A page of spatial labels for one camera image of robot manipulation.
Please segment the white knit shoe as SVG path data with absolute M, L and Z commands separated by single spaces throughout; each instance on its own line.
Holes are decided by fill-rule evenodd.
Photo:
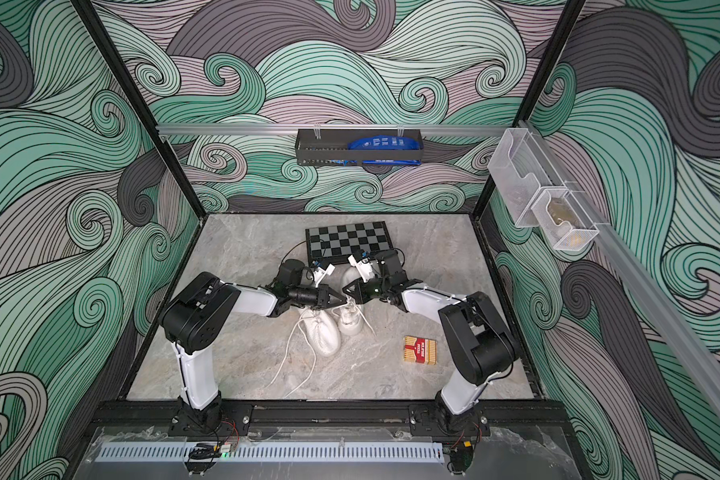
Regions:
M 333 317 L 324 310 L 301 309 L 300 328 L 314 353 L 331 357 L 341 348 L 341 333 Z
M 348 268 L 341 279 L 341 293 L 344 293 L 343 288 L 345 286 L 358 279 L 361 279 L 362 283 L 362 277 L 357 270 L 354 267 Z M 375 336 L 376 332 L 365 316 L 363 306 L 358 304 L 353 297 L 349 296 L 349 294 L 344 293 L 344 296 L 346 300 L 345 303 L 331 309 L 331 314 L 337 322 L 339 331 L 343 335 L 351 337 L 361 333 L 364 327 L 368 327 L 370 332 Z

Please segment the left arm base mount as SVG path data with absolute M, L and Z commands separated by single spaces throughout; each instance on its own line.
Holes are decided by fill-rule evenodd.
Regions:
M 202 410 L 178 400 L 178 408 L 169 420 L 168 435 L 187 438 L 237 437 L 248 431 L 252 405 L 216 400 Z

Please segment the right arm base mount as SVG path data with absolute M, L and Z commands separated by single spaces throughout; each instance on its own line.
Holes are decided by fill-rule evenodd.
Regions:
M 444 405 L 436 402 L 414 403 L 408 408 L 409 425 L 414 436 L 432 438 L 465 438 L 489 436 L 487 419 L 476 408 L 462 414 L 453 414 Z

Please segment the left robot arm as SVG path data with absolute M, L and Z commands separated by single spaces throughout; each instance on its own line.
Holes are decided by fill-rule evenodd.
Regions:
M 329 310 L 345 305 L 346 298 L 324 282 L 334 270 L 332 264 L 309 268 L 287 259 L 265 286 L 225 282 L 210 272 L 192 280 L 159 318 L 177 357 L 183 403 L 192 412 L 203 412 L 220 398 L 212 344 L 232 313 L 277 318 L 295 308 L 299 319 L 292 331 L 302 334 L 314 357 L 335 355 L 342 336 Z

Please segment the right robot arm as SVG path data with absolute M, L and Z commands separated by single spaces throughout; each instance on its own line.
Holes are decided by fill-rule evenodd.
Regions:
M 448 415 L 467 413 L 489 384 L 513 373 L 519 359 L 518 342 L 485 293 L 446 293 L 410 278 L 396 250 L 375 256 L 358 250 L 348 262 L 359 277 L 342 291 L 356 303 L 379 300 L 441 326 L 455 367 L 437 395 Z

